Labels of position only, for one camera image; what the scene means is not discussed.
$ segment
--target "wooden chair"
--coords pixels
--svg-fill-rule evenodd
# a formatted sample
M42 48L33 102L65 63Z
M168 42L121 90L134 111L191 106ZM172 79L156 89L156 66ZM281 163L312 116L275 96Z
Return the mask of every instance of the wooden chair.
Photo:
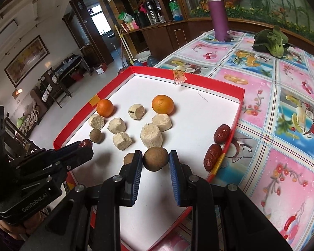
M30 154L31 152L41 150L13 124L9 119L9 113L7 113L5 118L5 131L4 141L10 149L7 150L10 158L15 159Z
M54 70L51 67L49 70L47 70L44 74L42 74L41 78L39 79L39 81L41 81L42 85L45 87L45 89L48 91L49 96L57 103L57 105L59 105L60 108L62 108L62 106L60 105L60 103L67 97L69 96L70 98L72 98L71 93L69 92L69 90L66 88L66 86L64 86L64 84L59 80L59 77L56 76L57 78L57 83L55 83L52 80L52 77L50 77L49 72L51 72L54 76ZM52 87L52 90L48 90L48 85L50 85ZM57 101L57 97L59 97L62 93L65 93L64 97L60 100Z

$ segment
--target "orange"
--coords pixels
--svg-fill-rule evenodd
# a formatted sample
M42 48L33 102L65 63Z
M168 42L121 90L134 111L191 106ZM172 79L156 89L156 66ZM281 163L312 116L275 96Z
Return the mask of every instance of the orange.
M151 103L152 109L158 114L170 114L173 111L173 100L166 95L157 95Z
M96 105L96 112L102 117L109 117L114 110L114 106L108 99L102 99Z

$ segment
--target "human hand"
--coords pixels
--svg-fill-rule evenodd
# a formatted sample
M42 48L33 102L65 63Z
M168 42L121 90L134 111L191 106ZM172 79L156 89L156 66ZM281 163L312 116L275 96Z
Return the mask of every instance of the human hand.
M23 225L13 226L6 223L4 220L0 221L0 229L7 232L16 240L22 240L20 234L31 235L36 228L43 222L44 216L41 212L37 212L30 219L23 222Z

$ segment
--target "green vegetable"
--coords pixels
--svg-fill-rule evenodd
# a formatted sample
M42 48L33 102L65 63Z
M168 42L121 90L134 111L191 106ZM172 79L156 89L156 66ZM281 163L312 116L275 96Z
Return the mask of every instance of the green vegetable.
M23 117L21 117L21 118L18 118L17 119L17 124L16 124L16 127L18 128L18 129L20 129L20 127L22 126L22 124L23 124L23 122L26 120L26 116L23 116Z
M290 45L288 37L280 31L280 27L275 25L273 31L264 29L254 36L255 43L252 48L257 52L270 52L276 58L282 58L284 51Z

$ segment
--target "red date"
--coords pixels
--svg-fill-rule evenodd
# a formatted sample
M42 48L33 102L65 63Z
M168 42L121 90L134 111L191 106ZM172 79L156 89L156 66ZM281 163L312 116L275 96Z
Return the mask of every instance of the red date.
M215 131L214 141L217 144L223 144L227 141L229 135L230 135L230 127L227 126L226 124L222 124Z
M81 148L81 147L90 147L90 148L92 148L93 147L93 142L91 140L89 140L89 139L84 139L78 145L78 148Z
M221 154L222 148L219 144L214 143L208 148L203 160L203 166L207 172L210 172L213 169Z

